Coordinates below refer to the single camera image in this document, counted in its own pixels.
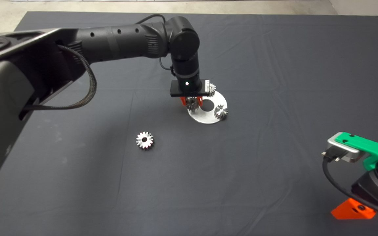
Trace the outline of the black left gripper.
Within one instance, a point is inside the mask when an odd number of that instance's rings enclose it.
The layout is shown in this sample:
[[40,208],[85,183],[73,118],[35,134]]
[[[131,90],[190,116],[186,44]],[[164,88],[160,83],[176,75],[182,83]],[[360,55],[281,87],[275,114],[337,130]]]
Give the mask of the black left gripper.
[[199,79],[195,82],[187,80],[172,80],[170,96],[180,97],[183,106],[187,105],[187,97],[198,97],[198,106],[203,105],[203,97],[210,94],[210,80]]

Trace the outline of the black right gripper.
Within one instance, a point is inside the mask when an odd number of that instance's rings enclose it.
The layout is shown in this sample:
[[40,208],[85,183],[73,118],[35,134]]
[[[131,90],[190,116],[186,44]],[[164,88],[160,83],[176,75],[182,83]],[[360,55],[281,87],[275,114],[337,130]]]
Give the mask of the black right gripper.
[[[375,172],[363,174],[351,186],[351,192],[356,196],[378,206],[378,176]],[[331,215],[338,220],[372,219],[376,215],[374,209],[348,198],[334,208]]]

